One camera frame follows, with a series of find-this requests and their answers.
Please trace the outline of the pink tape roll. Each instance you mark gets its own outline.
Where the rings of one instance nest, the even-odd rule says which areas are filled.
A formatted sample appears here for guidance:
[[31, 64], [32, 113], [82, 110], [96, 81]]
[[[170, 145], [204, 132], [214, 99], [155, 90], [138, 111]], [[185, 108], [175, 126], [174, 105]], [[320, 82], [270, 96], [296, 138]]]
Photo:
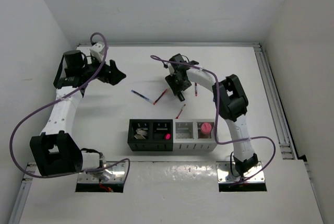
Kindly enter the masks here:
[[212, 125], [208, 122], [201, 124], [199, 138], [211, 138]]

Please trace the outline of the white staple box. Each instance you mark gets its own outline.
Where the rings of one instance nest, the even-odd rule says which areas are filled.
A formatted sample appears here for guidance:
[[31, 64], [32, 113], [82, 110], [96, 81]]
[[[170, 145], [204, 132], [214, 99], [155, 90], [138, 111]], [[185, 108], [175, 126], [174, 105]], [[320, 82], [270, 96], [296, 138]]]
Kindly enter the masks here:
[[148, 135], [148, 131], [145, 130], [145, 129], [142, 129], [142, 128], [136, 129], [136, 133], [139, 134], [139, 135], [145, 135], [145, 136]]

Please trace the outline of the blue refill pen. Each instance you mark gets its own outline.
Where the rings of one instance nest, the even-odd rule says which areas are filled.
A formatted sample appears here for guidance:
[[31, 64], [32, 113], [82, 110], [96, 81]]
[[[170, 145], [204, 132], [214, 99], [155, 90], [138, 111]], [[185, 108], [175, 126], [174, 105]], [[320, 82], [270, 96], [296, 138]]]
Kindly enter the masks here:
[[132, 92], [133, 94], [135, 94], [135, 95], [141, 97], [141, 98], [144, 99], [145, 101], [147, 101], [147, 102], [149, 102], [149, 103], [151, 103], [151, 104], [154, 104], [154, 102], [153, 102], [151, 99], [149, 99], [148, 97], [146, 97], [146, 96], [144, 96], [144, 95], [138, 93], [137, 91], [131, 90], [131, 92]]

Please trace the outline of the pink staple box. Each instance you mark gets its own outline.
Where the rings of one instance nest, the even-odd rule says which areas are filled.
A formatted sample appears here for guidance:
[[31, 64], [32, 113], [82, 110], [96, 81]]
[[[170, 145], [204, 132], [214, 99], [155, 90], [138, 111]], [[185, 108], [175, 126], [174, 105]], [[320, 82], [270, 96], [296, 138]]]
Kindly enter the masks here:
[[147, 136], [142, 135], [142, 134], [135, 134], [134, 135], [134, 139], [136, 139], [136, 140], [144, 140], [144, 139], [147, 139]]

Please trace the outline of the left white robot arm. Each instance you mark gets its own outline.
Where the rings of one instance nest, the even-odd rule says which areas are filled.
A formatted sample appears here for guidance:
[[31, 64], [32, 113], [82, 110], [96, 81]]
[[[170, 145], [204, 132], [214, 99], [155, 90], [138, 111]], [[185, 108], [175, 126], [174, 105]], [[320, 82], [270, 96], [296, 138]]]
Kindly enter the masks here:
[[113, 60], [109, 64], [91, 55], [91, 60], [80, 50], [63, 54], [54, 80], [56, 99], [46, 126], [38, 136], [30, 140], [30, 148], [42, 176], [53, 177], [79, 173], [85, 170], [100, 173], [106, 167], [100, 151], [79, 148], [71, 136], [75, 114], [84, 97], [86, 81], [98, 71], [96, 79], [117, 85], [126, 78]]

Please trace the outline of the yellow black highlighter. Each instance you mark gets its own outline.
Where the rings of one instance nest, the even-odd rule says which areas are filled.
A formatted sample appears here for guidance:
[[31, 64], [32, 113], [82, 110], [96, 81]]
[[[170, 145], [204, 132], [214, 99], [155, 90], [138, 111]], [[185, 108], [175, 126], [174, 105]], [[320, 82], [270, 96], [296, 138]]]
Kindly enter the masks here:
[[179, 100], [180, 100], [181, 102], [185, 100], [185, 99], [183, 98], [183, 96], [179, 96], [178, 98], [179, 98]]

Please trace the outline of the red refill pen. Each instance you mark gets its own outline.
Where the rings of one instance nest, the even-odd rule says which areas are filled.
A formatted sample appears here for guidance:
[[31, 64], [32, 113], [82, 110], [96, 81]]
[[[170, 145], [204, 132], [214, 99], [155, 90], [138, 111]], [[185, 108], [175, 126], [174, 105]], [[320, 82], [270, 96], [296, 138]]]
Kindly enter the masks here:
[[158, 98], [153, 102], [153, 105], [156, 105], [158, 101], [168, 92], [169, 88], [165, 89], [159, 96]]

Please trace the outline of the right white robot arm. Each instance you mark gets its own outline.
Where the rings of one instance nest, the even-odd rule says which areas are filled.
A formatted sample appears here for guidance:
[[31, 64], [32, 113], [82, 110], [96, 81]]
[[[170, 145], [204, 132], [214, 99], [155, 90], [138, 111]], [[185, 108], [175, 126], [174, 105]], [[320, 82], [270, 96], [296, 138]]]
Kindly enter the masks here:
[[218, 141], [218, 117], [221, 117], [228, 125], [232, 138], [235, 170], [239, 176], [243, 176], [258, 163], [258, 157], [251, 145], [246, 125], [248, 98], [239, 78], [230, 75], [218, 81], [215, 73], [199, 67], [197, 61], [185, 61], [181, 54], [163, 61], [163, 66], [169, 70], [165, 80], [180, 101], [185, 100], [182, 92], [192, 83], [198, 83], [212, 92], [216, 106], [213, 130], [215, 141]]

